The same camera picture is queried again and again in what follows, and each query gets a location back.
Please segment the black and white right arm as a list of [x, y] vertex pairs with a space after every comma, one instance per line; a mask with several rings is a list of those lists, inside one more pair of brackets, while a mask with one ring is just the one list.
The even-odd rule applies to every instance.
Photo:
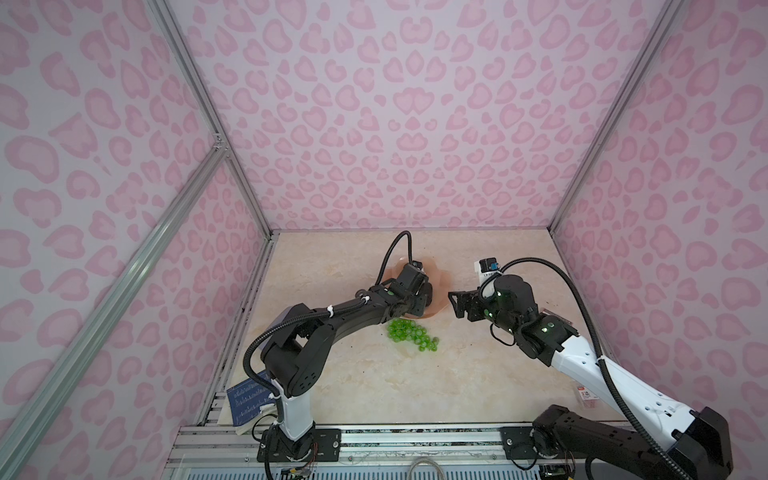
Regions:
[[573, 451], [644, 479], [726, 479], [734, 470], [727, 420], [695, 410], [598, 353], [567, 321], [538, 308], [532, 287], [498, 276], [493, 290], [451, 292], [457, 317], [487, 320], [514, 338], [527, 357], [570, 377], [623, 414], [629, 429], [589, 420], [552, 405], [532, 423], [545, 445]]

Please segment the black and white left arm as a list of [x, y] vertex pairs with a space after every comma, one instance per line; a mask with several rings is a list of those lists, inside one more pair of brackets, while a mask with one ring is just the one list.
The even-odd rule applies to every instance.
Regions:
[[243, 355], [243, 370], [270, 392], [277, 408], [276, 423], [265, 439], [266, 459], [283, 455], [301, 461], [314, 453], [310, 391], [335, 343], [367, 327], [422, 316], [432, 291], [422, 264], [409, 262], [397, 277], [360, 290], [347, 302], [324, 309], [303, 303], [288, 308], [251, 342]]

